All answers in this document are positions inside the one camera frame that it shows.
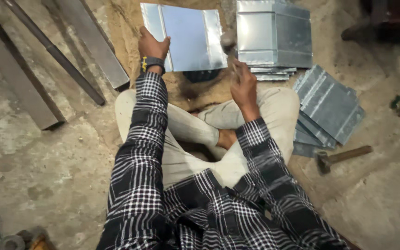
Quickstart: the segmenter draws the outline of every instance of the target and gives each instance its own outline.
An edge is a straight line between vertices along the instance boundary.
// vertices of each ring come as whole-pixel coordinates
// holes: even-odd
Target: wooden hammer handle
[[[355,150],[350,150],[343,153],[338,153],[332,156],[329,156],[329,160],[332,163],[337,163],[341,161],[345,161],[354,157],[358,157],[364,154],[368,154],[373,152],[373,148],[371,146],[363,146]]]

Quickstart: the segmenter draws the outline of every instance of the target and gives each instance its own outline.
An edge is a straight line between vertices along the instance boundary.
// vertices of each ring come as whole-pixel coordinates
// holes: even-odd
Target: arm
[[[288,172],[282,154],[260,116],[256,104],[257,79],[246,64],[234,61],[238,81],[232,97],[246,124],[236,135],[248,162],[258,195],[267,203],[274,221],[303,248],[347,249],[344,241],[314,211],[308,196]]]
[[[169,39],[159,43],[146,28],[140,31],[141,55],[164,60]],[[161,72],[159,66],[152,66],[136,81],[137,102],[128,138],[115,158],[99,250],[149,249],[166,238],[161,158],[168,126],[168,93]]]

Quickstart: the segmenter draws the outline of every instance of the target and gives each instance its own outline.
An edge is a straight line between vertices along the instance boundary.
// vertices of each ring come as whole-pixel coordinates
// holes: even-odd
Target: metal rod
[[[44,45],[52,57],[64,68],[67,73],[80,85],[80,87],[98,105],[104,105],[105,100],[98,94],[95,88],[81,75],[63,53],[48,39],[40,28],[30,19],[23,9],[14,0],[4,0],[9,9],[19,18],[19,20],[30,30],[30,32]]]
[[[1,24],[0,72],[41,130],[52,130],[65,122],[58,107],[29,68]]]

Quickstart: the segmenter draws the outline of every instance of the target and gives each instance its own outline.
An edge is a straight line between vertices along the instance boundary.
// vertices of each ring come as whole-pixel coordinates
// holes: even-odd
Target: watch strap
[[[141,72],[147,72],[147,69],[150,68],[151,66],[155,66],[158,65],[161,67],[162,69],[162,73],[161,75],[164,75],[164,73],[166,72],[165,68],[164,68],[164,60],[161,60],[160,58],[156,58],[156,57],[150,57],[150,56],[144,56],[141,59]]]

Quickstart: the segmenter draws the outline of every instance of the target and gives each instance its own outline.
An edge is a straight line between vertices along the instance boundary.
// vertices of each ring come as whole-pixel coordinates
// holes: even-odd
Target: black and white checkered shirt
[[[152,72],[142,74],[136,86],[98,250],[348,249],[288,172],[262,118],[236,131],[250,172],[234,188],[222,188],[207,169],[163,190],[168,93]]]

